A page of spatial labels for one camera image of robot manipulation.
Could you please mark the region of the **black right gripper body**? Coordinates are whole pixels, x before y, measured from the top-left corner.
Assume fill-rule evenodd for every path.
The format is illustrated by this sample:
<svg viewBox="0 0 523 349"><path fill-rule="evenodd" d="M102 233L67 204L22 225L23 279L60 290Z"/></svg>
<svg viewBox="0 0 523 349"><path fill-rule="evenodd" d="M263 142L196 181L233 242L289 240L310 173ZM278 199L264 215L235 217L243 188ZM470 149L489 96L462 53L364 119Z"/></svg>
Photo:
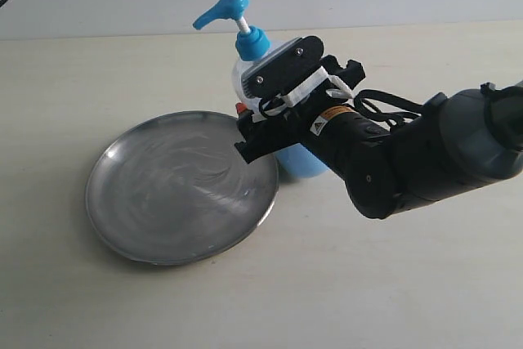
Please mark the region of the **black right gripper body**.
<svg viewBox="0 0 523 349"><path fill-rule="evenodd" d="M299 114L299 142L340 177L374 177L387 170L382 142L388 132L359 112L353 89L364 79L363 65L322 56L320 67L287 94L259 98L264 118Z"/></svg>

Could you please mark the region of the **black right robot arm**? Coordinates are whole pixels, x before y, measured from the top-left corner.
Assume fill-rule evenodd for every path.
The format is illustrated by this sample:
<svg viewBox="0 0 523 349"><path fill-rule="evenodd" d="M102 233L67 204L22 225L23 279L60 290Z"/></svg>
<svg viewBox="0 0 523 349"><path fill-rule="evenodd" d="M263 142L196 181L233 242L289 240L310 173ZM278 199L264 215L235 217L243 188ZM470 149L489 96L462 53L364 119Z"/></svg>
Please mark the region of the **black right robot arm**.
<svg viewBox="0 0 523 349"><path fill-rule="evenodd" d="M417 104L358 90L361 63L282 55L241 78L254 100L238 120L247 162L303 146L345 183L365 217L384 219L522 171L522 86L484 83Z"/></svg>

